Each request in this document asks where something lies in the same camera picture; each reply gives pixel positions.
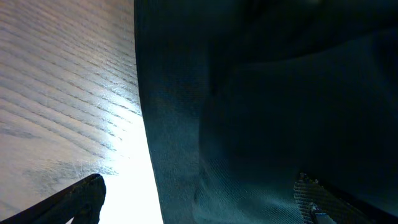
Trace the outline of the black t-shirt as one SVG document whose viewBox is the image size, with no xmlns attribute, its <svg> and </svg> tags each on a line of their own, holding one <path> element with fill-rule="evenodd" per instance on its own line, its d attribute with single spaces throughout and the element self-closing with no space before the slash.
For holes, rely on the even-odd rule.
<svg viewBox="0 0 398 224">
<path fill-rule="evenodd" d="M 299 173 L 397 217 L 397 1 L 134 4 L 164 223 L 304 223 Z"/>
</svg>

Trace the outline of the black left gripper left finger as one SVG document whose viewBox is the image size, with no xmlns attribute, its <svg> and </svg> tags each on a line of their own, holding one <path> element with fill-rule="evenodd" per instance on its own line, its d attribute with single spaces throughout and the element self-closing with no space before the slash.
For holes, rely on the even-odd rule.
<svg viewBox="0 0 398 224">
<path fill-rule="evenodd" d="M 98 224 L 106 197 L 100 174 L 91 174 L 1 224 Z"/>
</svg>

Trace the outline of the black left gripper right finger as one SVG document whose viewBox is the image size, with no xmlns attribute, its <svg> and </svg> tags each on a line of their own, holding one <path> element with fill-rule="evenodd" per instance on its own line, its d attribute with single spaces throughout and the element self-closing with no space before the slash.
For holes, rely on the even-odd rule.
<svg viewBox="0 0 398 224">
<path fill-rule="evenodd" d="M 397 224 L 397 217 L 301 172 L 294 199 L 305 224 Z"/>
</svg>

